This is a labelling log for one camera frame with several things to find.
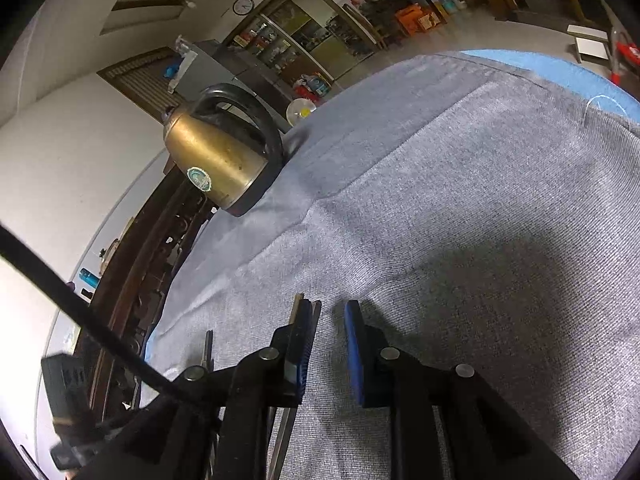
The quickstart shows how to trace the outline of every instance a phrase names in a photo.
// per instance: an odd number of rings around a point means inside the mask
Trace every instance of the wall clock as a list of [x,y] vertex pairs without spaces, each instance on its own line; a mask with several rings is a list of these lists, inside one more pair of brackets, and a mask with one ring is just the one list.
[[246,16],[254,10],[254,5],[253,0],[236,0],[234,1],[233,10],[238,16]]

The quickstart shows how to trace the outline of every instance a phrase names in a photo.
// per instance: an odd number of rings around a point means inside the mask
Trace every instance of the tiled floor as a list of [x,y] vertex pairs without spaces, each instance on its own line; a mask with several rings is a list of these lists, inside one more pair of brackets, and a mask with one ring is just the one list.
[[[525,23],[498,22],[486,7],[467,9],[449,18],[449,23],[436,29],[416,34],[402,45],[375,53],[355,66],[334,85],[338,93],[387,66],[410,59],[419,54],[435,54],[446,50],[503,48],[539,52],[577,63],[572,47],[574,38],[549,28]],[[582,66],[609,78],[610,71],[598,64],[584,62]]]

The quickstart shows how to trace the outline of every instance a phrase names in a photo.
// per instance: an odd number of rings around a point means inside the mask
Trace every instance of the kettle handle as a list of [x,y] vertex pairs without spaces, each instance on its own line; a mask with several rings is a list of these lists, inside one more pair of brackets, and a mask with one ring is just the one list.
[[245,89],[231,83],[219,83],[205,88],[191,107],[191,113],[210,113],[220,103],[240,108],[255,123],[264,138],[265,152],[269,162],[282,165],[284,148],[280,131],[264,106]]

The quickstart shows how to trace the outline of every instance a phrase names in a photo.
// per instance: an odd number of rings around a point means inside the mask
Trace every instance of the blue bottle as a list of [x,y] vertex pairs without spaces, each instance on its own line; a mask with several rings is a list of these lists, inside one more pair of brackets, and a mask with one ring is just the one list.
[[100,283],[100,278],[98,278],[94,273],[86,270],[84,267],[80,269],[80,279],[93,288],[97,287],[98,283]]

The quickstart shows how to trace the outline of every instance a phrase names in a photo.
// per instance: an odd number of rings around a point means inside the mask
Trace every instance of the gray tablecloth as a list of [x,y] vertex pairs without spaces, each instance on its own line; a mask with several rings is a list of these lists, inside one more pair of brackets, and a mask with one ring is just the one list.
[[234,365],[297,292],[322,300],[283,476],[386,479],[387,410],[348,385],[358,299],[424,364],[472,364],[581,479],[610,479],[640,438],[639,132],[488,60],[384,70],[287,134],[292,159],[247,215],[214,216],[148,360],[175,377],[212,328],[216,368]]

